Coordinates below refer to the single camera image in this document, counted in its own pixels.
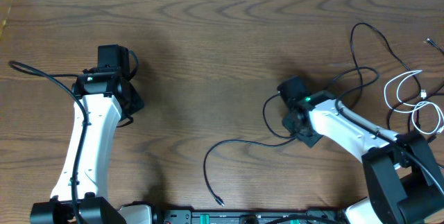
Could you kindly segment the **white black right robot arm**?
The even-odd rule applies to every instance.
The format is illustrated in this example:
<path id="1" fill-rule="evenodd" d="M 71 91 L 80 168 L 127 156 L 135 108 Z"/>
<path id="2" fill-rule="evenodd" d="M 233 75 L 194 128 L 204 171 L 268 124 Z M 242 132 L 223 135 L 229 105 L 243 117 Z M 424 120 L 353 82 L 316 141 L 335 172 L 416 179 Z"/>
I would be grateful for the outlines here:
<path id="1" fill-rule="evenodd" d="M 300 77 L 277 91 L 293 138 L 313 147 L 327 137 L 362 163 L 368 197 L 343 210 L 346 223 L 423 223 L 443 210 L 443 175 L 421 134 L 381 128 L 325 90 L 312 94 Z"/>

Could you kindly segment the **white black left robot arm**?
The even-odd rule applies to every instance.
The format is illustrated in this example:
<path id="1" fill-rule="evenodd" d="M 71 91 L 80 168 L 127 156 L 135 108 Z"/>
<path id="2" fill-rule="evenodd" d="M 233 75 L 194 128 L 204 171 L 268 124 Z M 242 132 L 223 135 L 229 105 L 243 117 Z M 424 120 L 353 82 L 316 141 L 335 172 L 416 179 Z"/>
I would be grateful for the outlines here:
<path id="1" fill-rule="evenodd" d="M 99 46 L 97 66 L 68 89 L 75 119 L 65 164 L 49 201 L 32 206 L 32 223 L 126 222 L 108 202 L 108 169 L 115 130 L 131 124 L 144 107 L 130 83 L 135 58 L 118 44 Z"/>

